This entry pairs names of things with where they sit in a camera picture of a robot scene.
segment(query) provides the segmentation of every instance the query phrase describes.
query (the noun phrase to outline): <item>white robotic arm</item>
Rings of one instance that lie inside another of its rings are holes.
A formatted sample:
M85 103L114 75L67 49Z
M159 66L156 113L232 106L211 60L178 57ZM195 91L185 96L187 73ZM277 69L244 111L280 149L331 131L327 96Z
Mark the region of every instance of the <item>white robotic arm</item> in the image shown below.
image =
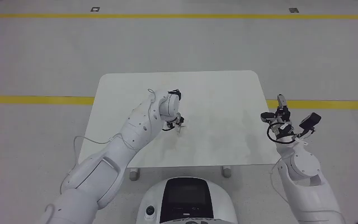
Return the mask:
M321 172L318 159L304 149L308 144L303 141L303 136L315 132L314 126L321 117L315 113L310 114L300 123L304 131L294 134L286 100L283 95L279 95L277 100L279 107L276 113L262 113L261 119L270 124L267 136L276 143L277 152L281 155L277 168L287 203L299 223L343 223L344 217L329 183ZM270 137L270 130L274 132L276 140ZM310 186L294 182L303 179L310 179Z
M178 113L179 90L148 91L149 97L132 111L110 143L70 172L63 182L63 194L47 206L38 223L92 223L97 210L118 193L124 171L135 154L160 133L165 122L169 129L183 123Z

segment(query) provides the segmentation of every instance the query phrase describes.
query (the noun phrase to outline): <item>yellow floor line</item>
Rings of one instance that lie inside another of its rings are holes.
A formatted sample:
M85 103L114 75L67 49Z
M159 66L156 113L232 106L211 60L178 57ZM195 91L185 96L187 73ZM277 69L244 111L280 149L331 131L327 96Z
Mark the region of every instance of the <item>yellow floor line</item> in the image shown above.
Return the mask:
M80 96L0 96L0 104L92 105L94 97ZM266 100L268 108L276 108L277 100ZM288 100L292 109L358 110L358 101Z
M358 20L358 15L305 14L57 14L22 13L0 14L0 18L251 18L265 20Z
M77 96L0 96L0 104L92 105L94 97Z

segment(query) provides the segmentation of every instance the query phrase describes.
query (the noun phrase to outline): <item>table top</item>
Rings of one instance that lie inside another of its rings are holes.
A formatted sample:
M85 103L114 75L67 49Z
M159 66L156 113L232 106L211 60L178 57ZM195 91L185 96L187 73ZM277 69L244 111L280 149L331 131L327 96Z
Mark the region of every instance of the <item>table top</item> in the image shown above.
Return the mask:
M274 164L276 146L260 114L268 111L252 71L106 74L99 83L86 137L105 142L153 90L182 92L180 134L161 132L128 167ZM79 162L103 145L84 141Z

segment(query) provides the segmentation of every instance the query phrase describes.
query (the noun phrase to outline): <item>white floor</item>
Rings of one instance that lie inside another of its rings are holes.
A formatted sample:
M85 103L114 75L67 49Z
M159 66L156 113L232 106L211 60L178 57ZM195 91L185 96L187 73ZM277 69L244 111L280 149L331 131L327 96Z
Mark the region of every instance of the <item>white floor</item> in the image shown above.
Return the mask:
M0 13L356 13L357 1L0 1ZM350 20L0 18L0 95L94 96L105 73L253 70L267 99L358 100L358 23ZM299 122L312 110L292 110ZM308 149L320 160L347 223L358 221L358 111L323 118ZM0 223L34 223L73 165L72 140L90 106L0 105ZM232 196L240 223L296 223L270 186L270 166L143 169L95 223L134 223L145 191L179 175ZM275 185L279 186L278 175Z

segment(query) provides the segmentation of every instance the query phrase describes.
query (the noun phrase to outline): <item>table leg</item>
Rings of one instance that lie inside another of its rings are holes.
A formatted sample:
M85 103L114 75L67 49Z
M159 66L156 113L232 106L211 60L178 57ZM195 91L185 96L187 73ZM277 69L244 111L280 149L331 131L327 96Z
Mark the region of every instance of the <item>table leg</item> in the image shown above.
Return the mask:
M140 168L131 168L129 172L129 179L131 181L136 181L139 179Z
M222 170L222 176L225 178L231 177L231 166L221 166L220 169Z

